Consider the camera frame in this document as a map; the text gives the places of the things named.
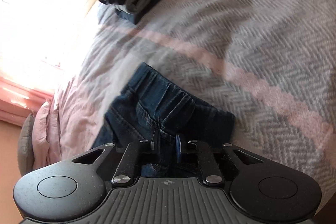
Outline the dark blue denim jeans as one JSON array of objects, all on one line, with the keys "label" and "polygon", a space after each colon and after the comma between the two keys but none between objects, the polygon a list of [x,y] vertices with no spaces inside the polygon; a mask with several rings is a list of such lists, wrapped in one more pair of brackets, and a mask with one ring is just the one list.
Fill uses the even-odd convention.
[{"label": "dark blue denim jeans", "polygon": [[153,141],[158,162],[142,167],[142,176],[188,177],[177,166],[177,144],[198,140],[208,145],[230,141],[235,117],[193,96],[142,63],[104,115],[93,147]]}]

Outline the grey pillow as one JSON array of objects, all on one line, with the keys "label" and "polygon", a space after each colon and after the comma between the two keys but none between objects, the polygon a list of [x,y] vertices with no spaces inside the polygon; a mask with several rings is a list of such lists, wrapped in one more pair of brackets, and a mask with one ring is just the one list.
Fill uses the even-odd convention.
[{"label": "grey pillow", "polygon": [[34,115],[30,114],[22,126],[18,139],[17,158],[21,176],[24,176],[33,170],[35,160],[32,139],[34,121]]}]

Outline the blue folded jeans in stack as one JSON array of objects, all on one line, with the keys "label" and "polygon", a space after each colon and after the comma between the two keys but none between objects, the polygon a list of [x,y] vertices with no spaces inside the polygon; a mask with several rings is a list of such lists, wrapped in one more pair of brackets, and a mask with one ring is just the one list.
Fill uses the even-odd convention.
[{"label": "blue folded jeans in stack", "polygon": [[115,9],[115,12],[117,14],[117,16],[123,20],[127,20],[128,22],[136,25],[138,24],[138,22],[141,20],[141,18],[143,17],[143,13],[140,12],[138,14],[128,14],[124,11]]}]

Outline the grey folded garment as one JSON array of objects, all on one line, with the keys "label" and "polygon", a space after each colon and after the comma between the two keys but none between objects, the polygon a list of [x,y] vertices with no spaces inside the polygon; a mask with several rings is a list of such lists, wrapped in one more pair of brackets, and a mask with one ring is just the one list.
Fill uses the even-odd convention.
[{"label": "grey folded garment", "polygon": [[127,7],[125,5],[114,5],[114,7],[118,10],[118,11],[122,11],[125,12],[127,14],[131,14],[131,12],[128,11]]}]

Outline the pink grey herringbone bedspread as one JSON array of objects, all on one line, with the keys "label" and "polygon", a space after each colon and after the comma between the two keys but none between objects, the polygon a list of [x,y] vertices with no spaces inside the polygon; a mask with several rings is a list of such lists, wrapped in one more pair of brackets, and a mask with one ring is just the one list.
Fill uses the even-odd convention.
[{"label": "pink grey herringbone bedspread", "polygon": [[139,24],[96,3],[76,69],[37,113],[34,168],[90,149],[145,62],[236,116],[233,142],[335,193],[335,0],[161,0]]}]

